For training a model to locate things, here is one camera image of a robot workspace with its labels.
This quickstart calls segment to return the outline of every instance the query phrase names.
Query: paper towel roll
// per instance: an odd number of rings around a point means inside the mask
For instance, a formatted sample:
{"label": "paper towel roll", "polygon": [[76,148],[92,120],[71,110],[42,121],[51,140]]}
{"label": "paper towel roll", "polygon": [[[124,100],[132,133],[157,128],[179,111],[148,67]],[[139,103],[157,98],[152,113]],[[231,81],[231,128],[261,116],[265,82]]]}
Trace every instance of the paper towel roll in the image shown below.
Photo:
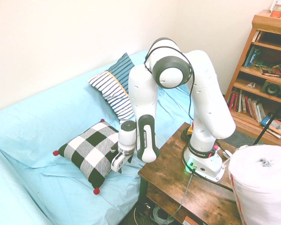
{"label": "paper towel roll", "polygon": [[236,151],[229,177],[243,225],[281,225],[281,146]]}

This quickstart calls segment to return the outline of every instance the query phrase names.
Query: light blue couch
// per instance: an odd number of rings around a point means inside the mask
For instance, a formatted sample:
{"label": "light blue couch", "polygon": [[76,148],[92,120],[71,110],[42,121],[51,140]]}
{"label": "light blue couch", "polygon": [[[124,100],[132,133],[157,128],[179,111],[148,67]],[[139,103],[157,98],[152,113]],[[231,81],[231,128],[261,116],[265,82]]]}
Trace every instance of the light blue couch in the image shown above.
{"label": "light blue couch", "polygon": [[[146,51],[130,56],[135,65]],[[0,110],[0,225],[115,225],[137,202],[144,165],[134,154],[122,174],[92,185],[68,159],[52,152],[104,118],[116,114],[87,83],[96,69]],[[156,135],[161,147],[188,117],[186,89],[158,90]]]}

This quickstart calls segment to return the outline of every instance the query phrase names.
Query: white wall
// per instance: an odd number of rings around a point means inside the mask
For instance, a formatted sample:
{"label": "white wall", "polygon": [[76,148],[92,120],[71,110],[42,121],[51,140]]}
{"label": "white wall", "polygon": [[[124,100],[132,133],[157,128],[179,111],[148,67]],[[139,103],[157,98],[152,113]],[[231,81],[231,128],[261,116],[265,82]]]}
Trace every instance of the white wall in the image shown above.
{"label": "white wall", "polygon": [[0,0],[0,109],[148,49],[208,53],[226,92],[255,13],[273,0]]}
{"label": "white wall", "polygon": [[183,52],[205,51],[226,93],[254,15],[273,0],[178,0],[174,40]]}
{"label": "white wall", "polygon": [[0,109],[171,37],[176,0],[0,0]]}

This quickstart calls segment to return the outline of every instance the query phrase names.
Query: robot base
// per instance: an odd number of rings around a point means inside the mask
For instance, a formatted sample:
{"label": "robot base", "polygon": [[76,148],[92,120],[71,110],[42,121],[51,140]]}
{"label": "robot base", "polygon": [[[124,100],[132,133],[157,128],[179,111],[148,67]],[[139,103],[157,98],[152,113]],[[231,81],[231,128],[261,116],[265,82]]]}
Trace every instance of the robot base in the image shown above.
{"label": "robot base", "polygon": [[191,167],[196,168],[196,173],[208,180],[218,182],[224,175],[225,166],[217,153],[210,158],[199,158],[186,148],[183,157],[187,163],[191,160]]}

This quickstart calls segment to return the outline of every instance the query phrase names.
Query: striped pillow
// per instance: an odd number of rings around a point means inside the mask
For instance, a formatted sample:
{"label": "striped pillow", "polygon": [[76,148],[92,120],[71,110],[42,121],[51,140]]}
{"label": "striped pillow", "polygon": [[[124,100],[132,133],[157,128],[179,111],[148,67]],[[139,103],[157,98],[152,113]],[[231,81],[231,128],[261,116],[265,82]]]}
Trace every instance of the striped pillow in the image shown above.
{"label": "striped pillow", "polygon": [[134,114],[128,95],[129,72],[134,67],[125,53],[108,70],[88,79],[88,83],[97,88],[118,116],[120,124],[131,119]]}

